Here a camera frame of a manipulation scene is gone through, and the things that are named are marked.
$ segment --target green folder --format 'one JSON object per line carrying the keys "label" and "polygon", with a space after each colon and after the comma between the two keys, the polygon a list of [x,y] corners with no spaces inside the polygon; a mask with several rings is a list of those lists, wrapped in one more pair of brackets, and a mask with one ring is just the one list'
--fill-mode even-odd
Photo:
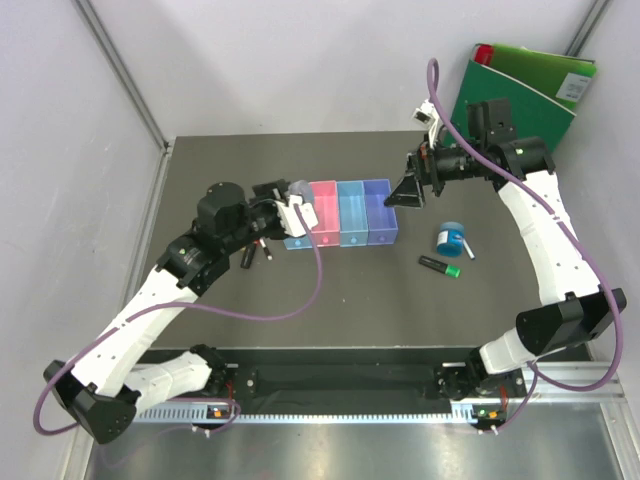
{"label": "green folder", "polygon": [[571,110],[597,70],[593,61],[501,44],[493,45],[489,66],[526,83]]}
{"label": "green folder", "polygon": [[[518,137],[541,137],[553,152],[575,113],[526,83],[473,60],[467,65],[451,119],[462,136],[469,138],[467,105],[505,97],[511,101],[512,122]],[[453,142],[447,135],[445,144]]]}

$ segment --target cable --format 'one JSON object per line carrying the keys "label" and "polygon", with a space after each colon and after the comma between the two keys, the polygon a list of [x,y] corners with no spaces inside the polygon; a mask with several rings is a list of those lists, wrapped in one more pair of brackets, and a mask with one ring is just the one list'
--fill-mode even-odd
{"label": "cable", "polygon": [[[529,365],[529,368],[533,367],[533,363],[531,362],[529,362],[528,365]],[[496,432],[502,432],[505,428],[511,425],[511,423],[513,423],[516,420],[516,418],[520,416],[520,414],[524,410],[524,407],[526,407],[527,403],[529,403],[529,400],[531,400],[531,397],[533,396],[533,391],[536,389],[537,385],[538,385],[538,372],[534,370],[533,379],[531,380],[531,387],[529,387],[529,391],[527,392],[525,397],[522,399],[522,403],[518,405],[518,408],[516,408],[516,411],[513,412],[513,415],[507,418],[502,425],[500,425],[499,427],[496,427]]]}
{"label": "cable", "polygon": [[500,406],[506,412],[509,406],[509,394],[507,388],[504,385],[500,385]]}
{"label": "cable", "polygon": [[[231,425],[233,424],[233,422],[235,422],[238,419],[238,417],[240,417],[240,414],[242,413],[242,408],[240,407],[240,404],[238,404],[238,402],[236,402],[235,400],[231,400],[231,399],[228,399],[228,398],[185,398],[185,397],[176,397],[176,398],[172,398],[169,401],[171,401],[171,402],[197,402],[197,401],[203,401],[203,400],[206,400],[207,402],[225,403],[225,404],[229,405],[229,407],[233,408],[233,412],[234,412],[234,415],[231,418],[229,418],[229,420],[227,420],[225,423],[220,425],[215,430],[209,430],[209,435],[210,434],[220,433],[220,432],[223,432],[225,430],[228,430],[229,427],[231,427]],[[109,470],[115,470],[115,469],[120,468],[122,465],[124,465],[127,461],[129,461],[131,459],[131,457],[136,455],[144,447],[146,447],[150,443],[155,442],[160,437],[163,437],[166,434],[171,433],[171,432],[175,432],[177,430],[187,430],[187,429],[188,430],[193,430],[193,428],[194,427],[192,425],[172,425],[171,427],[162,429],[159,432],[157,432],[154,435],[152,435],[148,440],[146,440],[145,442],[142,442],[140,445],[135,447],[130,453],[128,453],[124,457],[120,458],[116,462],[111,462],[107,458],[106,445],[102,445],[98,449],[98,451],[100,453],[100,459],[102,460],[102,463],[104,464],[104,466],[107,467]]]}
{"label": "cable", "polygon": [[[322,287],[322,276],[323,276],[322,259],[320,258],[320,250],[318,249],[318,245],[314,241],[313,235],[311,235],[311,230],[309,229],[309,227],[307,226],[306,222],[304,221],[302,213],[300,212],[300,208],[298,207],[298,205],[294,205],[293,208],[294,208],[294,210],[296,212],[296,215],[298,216],[298,220],[300,220],[300,223],[302,224],[302,227],[304,228],[304,231],[307,234],[307,238],[309,238],[309,241],[311,242],[311,246],[313,247],[313,253],[315,254],[315,257],[316,257],[316,265],[317,265],[317,268],[318,268],[318,273],[317,273],[317,278],[316,278],[316,287],[315,287],[315,289],[313,291],[313,294],[309,298],[309,300],[307,300],[307,302],[302,307],[298,308],[297,310],[295,310],[295,311],[293,311],[291,313],[287,313],[286,315],[276,315],[276,316],[271,316],[271,317],[261,317],[261,316],[257,316],[257,315],[247,315],[247,314],[244,314],[244,313],[232,312],[230,310],[225,310],[225,309],[217,308],[217,307],[210,307],[210,306],[207,306],[207,305],[197,305],[197,304],[188,303],[188,302],[167,302],[167,303],[160,303],[158,305],[153,305],[151,307],[148,307],[148,308],[145,308],[143,310],[140,310],[139,312],[134,313],[129,318],[127,318],[125,320],[125,322],[131,323],[134,320],[140,318],[141,316],[146,315],[147,313],[154,312],[156,310],[161,310],[161,309],[164,309],[164,308],[176,308],[176,307],[178,307],[178,308],[187,308],[187,309],[192,309],[192,310],[202,310],[202,311],[205,311],[205,312],[216,313],[218,315],[224,315],[224,316],[227,316],[227,317],[239,318],[239,319],[242,319],[242,320],[253,320],[253,321],[258,321],[258,322],[274,322],[274,321],[278,321],[278,320],[286,320],[288,318],[291,318],[291,317],[294,317],[294,316],[298,315],[299,313],[304,312],[307,308],[309,308],[316,301],[316,298],[318,298],[318,294],[320,293],[320,288]],[[78,425],[77,423],[73,423],[73,424],[67,425],[65,427],[57,428],[55,430],[48,430],[48,429],[44,428],[42,426],[42,423],[40,422],[40,414],[42,412],[42,406],[44,405],[44,401],[47,398],[47,395],[49,395],[49,393],[53,390],[53,388],[55,387],[56,383],[58,383],[58,381],[67,372],[69,372],[76,365],[76,363],[78,363],[80,360],[82,360],[89,352],[91,352],[93,349],[95,349],[102,342],[104,342],[109,337],[114,335],[118,330],[119,329],[117,327],[114,327],[111,330],[109,330],[109,331],[105,332],[104,334],[100,335],[97,339],[95,339],[89,345],[84,347],[80,351],[80,353],[78,353],[75,357],[73,357],[71,360],[69,360],[60,370],[58,370],[58,372],[56,372],[56,374],[53,377],[51,377],[51,380],[49,380],[47,382],[47,385],[42,390],[42,393],[40,393],[40,396],[38,397],[38,400],[36,401],[36,406],[35,406],[35,408],[33,410],[33,428],[35,429],[36,432],[38,432],[40,435],[44,435],[44,436],[59,435],[61,433],[68,432],[69,430],[71,430],[72,428],[74,428],[74,427],[76,427]]]}
{"label": "cable", "polygon": [[549,213],[549,215],[552,215],[554,217],[554,220],[556,221],[556,224],[558,225],[560,230],[562,230],[562,232],[565,234],[569,242],[571,242],[573,247],[578,251],[578,253],[580,253],[580,255],[582,256],[582,259],[589,265],[589,267],[591,267],[591,270],[593,270],[593,273],[598,278],[598,281],[600,282],[604,296],[607,300],[607,303],[609,304],[609,309],[613,314],[613,326],[614,326],[615,338],[616,338],[616,346],[613,353],[613,360],[611,361],[611,365],[609,366],[605,374],[597,382],[592,383],[590,385],[584,385],[584,386],[567,385],[565,383],[561,383],[561,382],[558,382],[557,380],[553,380],[552,378],[549,378],[547,375],[540,372],[540,370],[538,369],[538,366],[535,364],[531,364],[530,368],[547,383],[550,383],[551,385],[554,385],[558,388],[563,388],[565,390],[570,390],[573,392],[589,392],[591,390],[596,390],[606,385],[607,382],[611,380],[613,375],[616,373],[616,370],[620,365],[620,359],[622,358],[622,347],[623,347],[623,333],[622,333],[622,321],[620,319],[620,310],[618,309],[618,304],[616,303],[616,300],[613,296],[613,292],[611,291],[609,282],[607,282],[607,279],[605,278],[604,274],[600,271],[600,269],[596,265],[593,258],[591,258],[589,253],[585,250],[582,244],[571,232],[571,230],[569,230],[567,225],[565,225],[563,221],[559,220],[559,218],[556,216],[555,210],[553,210],[551,205],[549,205],[536,192],[534,192],[531,188],[529,188],[522,181],[520,181],[520,179],[514,177],[512,174],[510,174],[506,170],[500,168],[498,165],[494,164],[490,160],[483,157],[462,137],[462,135],[460,135],[460,132],[456,130],[456,128],[453,126],[453,123],[451,123],[451,120],[446,116],[444,108],[442,108],[442,104],[438,100],[438,96],[436,94],[438,77],[439,77],[438,61],[435,58],[432,58],[431,60],[429,60],[429,63],[427,65],[427,87],[429,89],[429,96],[430,96],[429,101],[433,103],[436,111],[438,112],[438,115],[440,116],[440,120],[442,120],[442,123],[445,125],[445,127],[447,127],[447,130],[449,130],[449,133],[451,134],[451,136],[453,136],[456,142],[458,142],[458,145],[464,148],[466,152],[469,155],[471,155],[473,158],[475,158],[481,165],[488,168],[489,170],[496,173],[497,175],[500,175],[506,180],[512,183],[515,183],[519,188],[521,188],[527,194],[529,194],[531,198],[533,198],[536,202],[538,202],[542,206],[542,208],[544,208],[547,211],[547,213]]}

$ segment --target blue lid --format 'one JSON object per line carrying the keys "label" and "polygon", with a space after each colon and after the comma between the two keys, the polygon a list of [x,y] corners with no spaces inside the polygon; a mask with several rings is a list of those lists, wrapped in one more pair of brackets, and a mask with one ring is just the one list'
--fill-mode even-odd
{"label": "blue lid", "polygon": [[458,222],[444,222],[440,225],[440,231],[442,230],[458,230],[464,236],[464,225]]}

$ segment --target black marker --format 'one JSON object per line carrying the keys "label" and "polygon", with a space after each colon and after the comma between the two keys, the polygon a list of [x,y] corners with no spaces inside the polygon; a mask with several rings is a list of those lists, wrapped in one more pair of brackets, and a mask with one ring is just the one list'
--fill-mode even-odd
{"label": "black marker", "polygon": [[253,262],[253,256],[256,254],[257,245],[255,243],[251,243],[247,245],[242,253],[242,260],[240,261],[240,268],[244,268],[245,270],[251,267],[251,262]]}
{"label": "black marker", "polygon": [[458,278],[460,276],[460,269],[453,265],[447,265],[439,260],[425,257],[421,255],[418,259],[418,263],[436,272],[444,273],[448,277]]}

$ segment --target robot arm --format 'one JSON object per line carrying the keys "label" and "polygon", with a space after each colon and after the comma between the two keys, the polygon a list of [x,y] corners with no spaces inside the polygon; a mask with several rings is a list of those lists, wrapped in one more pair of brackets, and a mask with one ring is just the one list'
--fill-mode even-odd
{"label": "robot arm", "polygon": [[[183,308],[151,311],[135,322],[133,314],[153,305],[194,303],[229,269],[229,256],[256,240],[305,234],[294,205],[309,228],[318,224],[308,184],[278,182],[253,187],[249,202],[232,183],[209,188],[198,216],[184,235],[171,242],[140,290],[102,332],[118,331],[79,360],[56,384],[58,403],[97,441],[117,438],[137,413],[177,395],[206,388],[220,393],[226,366],[214,349],[193,347],[180,357],[132,371],[142,354]],[[45,370],[51,379],[64,365]]]}
{"label": "robot arm", "polygon": [[[430,117],[427,107],[419,110]],[[491,390],[501,383],[502,374],[526,362],[597,338],[613,317],[595,274],[555,224],[563,221],[573,232],[558,190],[555,165],[543,140],[518,138],[507,99],[470,105],[467,113],[473,147],[545,198],[556,212],[552,218],[524,191],[462,148],[439,146],[431,138],[437,131],[433,127],[418,149],[409,153],[405,174],[385,201],[387,206],[423,207],[425,185],[431,185],[437,197],[447,181],[482,177],[493,183],[520,229],[536,272],[542,307],[520,313],[515,328],[470,353],[464,371],[468,394],[473,389]],[[613,293],[622,311],[626,307],[624,293],[621,289]],[[459,383],[446,373],[441,378],[445,384]],[[458,394],[458,387],[449,391]]]}

